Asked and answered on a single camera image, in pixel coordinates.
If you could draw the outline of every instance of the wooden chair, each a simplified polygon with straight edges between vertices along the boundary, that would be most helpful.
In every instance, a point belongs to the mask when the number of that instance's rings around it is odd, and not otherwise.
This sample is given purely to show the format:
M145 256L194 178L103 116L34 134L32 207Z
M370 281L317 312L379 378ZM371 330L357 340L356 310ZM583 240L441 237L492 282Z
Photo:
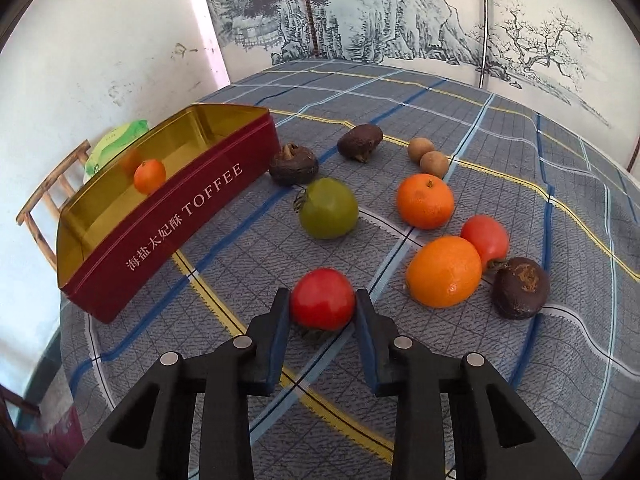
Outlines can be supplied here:
M60 209L62 209L62 207L65 205L66 200L64 203L62 203L62 205L60 205L60 207L58 207L53 201L49 189L51 189L51 187L56 182L58 182L60 186L62 186L62 189L67 196L67 200L76 193L76 190L71 186L71 184L69 184L69 181L66 179L65 171L71 168L71 166L76 162L79 162L80 164L82 164L82 166L84 166L87 162L87 151L90 147L91 145L89 144L89 141L84 140L76 149L69 153L65 157L65 159L60 162L60 164L58 164L56 168L51 173L49 173L49 175L37 187L36 191L34 191L33 194L29 197L27 203L15 218L15 221L18 225L22 225L23 222L27 224L27 229L31 233L31 236L33 236L33 239L36 240L40 251L42 252L42 254L44 254L44 257L49 262L49 265L53 267L53 270L57 270L58 268L56 255L51 250L51 247L49 247L49 244L47 244L44 236L42 236L42 232L40 232L40 229L36 225L36 222L34 222L33 216L31 216L31 211L40 200L43 200L45 206L52 214L53 218L55 218L56 220L60 218Z

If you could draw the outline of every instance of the shiitake mushroom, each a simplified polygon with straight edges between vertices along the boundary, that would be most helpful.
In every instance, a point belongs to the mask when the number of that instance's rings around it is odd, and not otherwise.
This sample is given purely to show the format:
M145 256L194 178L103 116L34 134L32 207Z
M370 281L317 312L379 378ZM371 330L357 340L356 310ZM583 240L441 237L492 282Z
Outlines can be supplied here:
M492 301L507 319L535 316L549 295L549 276L533 260L517 257L496 272Z
M279 186L309 184L318 171L318 159L314 153L292 142L285 144L269 164L269 174Z
M338 153L345 158L367 162L383 136L382 130L375 124L359 124L338 140Z

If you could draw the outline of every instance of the metal screw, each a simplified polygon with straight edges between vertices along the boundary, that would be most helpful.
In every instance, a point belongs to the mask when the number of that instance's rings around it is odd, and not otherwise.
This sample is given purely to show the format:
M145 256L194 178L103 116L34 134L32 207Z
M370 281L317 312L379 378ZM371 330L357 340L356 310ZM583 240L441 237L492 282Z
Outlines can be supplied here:
M394 339L394 345L396 347L406 350L407 348L411 348L411 345L414 344L407 336L399 335Z
M475 352L466 356L466 362L472 366L482 366L484 364L484 357Z
M175 352L166 352L160 357L160 362L164 366L175 365L178 362L178 354Z
M249 348L251 343L251 338L247 335L239 335L234 339L234 346L236 348Z

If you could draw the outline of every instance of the red tomato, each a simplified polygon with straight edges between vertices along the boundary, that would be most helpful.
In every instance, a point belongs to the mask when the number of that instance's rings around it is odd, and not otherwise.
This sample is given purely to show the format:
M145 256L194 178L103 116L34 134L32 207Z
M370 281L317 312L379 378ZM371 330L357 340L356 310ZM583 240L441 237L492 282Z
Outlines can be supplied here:
M471 242L476 248L484 270L491 260L503 260L509 252L507 231L500 222L490 216L472 216L462 226L460 237Z
M291 293L293 321L307 328L339 330L350 322L356 296L349 280L333 269L305 274Z

